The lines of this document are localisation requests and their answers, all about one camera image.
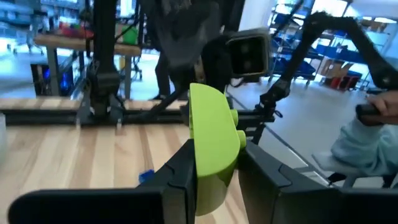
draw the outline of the floor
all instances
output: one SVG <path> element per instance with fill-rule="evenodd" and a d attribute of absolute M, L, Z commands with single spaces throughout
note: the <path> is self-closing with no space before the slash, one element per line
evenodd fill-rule
<path fill-rule="evenodd" d="M 35 97 L 29 64 L 45 57 L 38 52 L 29 55 L 27 48 L 22 48 L 14 56 L 0 47 L 0 98 Z M 68 55 L 69 51 L 59 50 L 58 54 Z M 133 99 L 148 100 L 157 94 L 154 73 L 156 63 L 157 56 L 142 56 L 139 66 L 143 70 L 143 81 L 132 84 Z M 268 88 L 267 80 L 263 80 L 260 85 L 253 83 L 239 88 L 229 87 L 228 93 L 236 99 L 235 107 L 252 109 L 258 103 L 259 95 Z M 364 94 L 360 91 L 342 93 L 320 86 L 317 82 L 306 88 L 305 82 L 296 80 L 292 84 L 290 96 L 277 104 L 277 109 L 284 117 L 277 118 L 275 123 L 268 125 L 260 146 L 293 168 L 301 167 L 305 161 L 314 164 L 312 153 L 330 149 L 338 137 L 341 125 L 354 117 L 355 105 L 363 101 Z M 379 186 L 379 178 L 361 179 L 356 184 L 356 187 Z"/>

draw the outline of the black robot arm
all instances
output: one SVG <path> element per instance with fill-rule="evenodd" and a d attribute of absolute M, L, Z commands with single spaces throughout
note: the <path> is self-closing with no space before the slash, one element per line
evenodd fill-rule
<path fill-rule="evenodd" d="M 368 65 L 373 82 L 378 88 L 387 90 L 398 89 L 398 71 L 383 59 L 352 17 L 333 17 L 325 12 L 316 12 L 308 16 L 304 21 L 302 41 L 293 52 L 287 69 L 270 90 L 260 96 L 261 104 L 257 108 L 260 108 L 265 113 L 272 114 L 276 102 L 289 95 L 290 83 L 292 82 L 294 73 L 307 55 L 312 43 L 325 30 L 342 30 L 347 33 Z"/>

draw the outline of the workbench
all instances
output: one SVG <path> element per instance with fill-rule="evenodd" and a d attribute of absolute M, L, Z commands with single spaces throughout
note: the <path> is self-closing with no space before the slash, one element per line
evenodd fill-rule
<path fill-rule="evenodd" d="M 130 109 L 148 109 L 156 101 L 128 101 Z M 186 102 L 175 102 L 177 109 Z M 77 109 L 67 98 L 6 99 L 0 108 Z M 139 174 L 158 170 L 189 138 L 182 124 L 126 125 L 77 128 L 75 126 L 7 127 L 7 153 L 0 164 L 0 224 L 7 223 L 7 208 L 19 195 L 37 189 L 125 188 L 139 185 Z M 197 223 L 248 223 L 238 175 L 225 203 Z"/>
<path fill-rule="evenodd" d="M 57 59 L 57 48 L 72 49 L 79 52 L 79 64 L 80 69 L 84 68 L 84 55 L 83 52 L 86 50 L 86 40 L 63 37 L 55 34 L 37 34 L 34 38 L 34 42 L 37 45 L 43 45 L 47 48 L 47 60 L 49 61 L 49 69 L 51 77 L 57 77 L 51 79 L 51 89 L 54 95 L 59 95 L 58 78 L 60 78 L 58 59 Z M 141 56 L 141 48 L 136 45 L 126 44 L 115 44 L 114 54 L 123 55 L 125 57 L 124 73 L 126 79 L 124 81 L 125 97 L 130 99 L 131 95 L 131 58 Z"/>

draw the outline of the handle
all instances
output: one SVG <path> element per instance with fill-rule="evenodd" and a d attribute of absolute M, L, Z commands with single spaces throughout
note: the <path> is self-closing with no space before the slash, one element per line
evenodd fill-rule
<path fill-rule="evenodd" d="M 366 105 L 357 105 L 355 107 L 356 115 L 360 118 L 362 116 L 378 116 L 380 115 L 380 111 L 371 104 Z"/>

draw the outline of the person's leg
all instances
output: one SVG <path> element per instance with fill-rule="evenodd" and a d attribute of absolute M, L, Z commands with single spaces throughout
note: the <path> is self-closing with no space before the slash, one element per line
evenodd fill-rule
<path fill-rule="evenodd" d="M 159 61 L 156 68 L 157 86 L 159 87 L 159 95 L 156 98 L 163 99 L 170 95 L 170 82 L 169 82 L 169 62 L 164 54 L 160 53 Z"/>

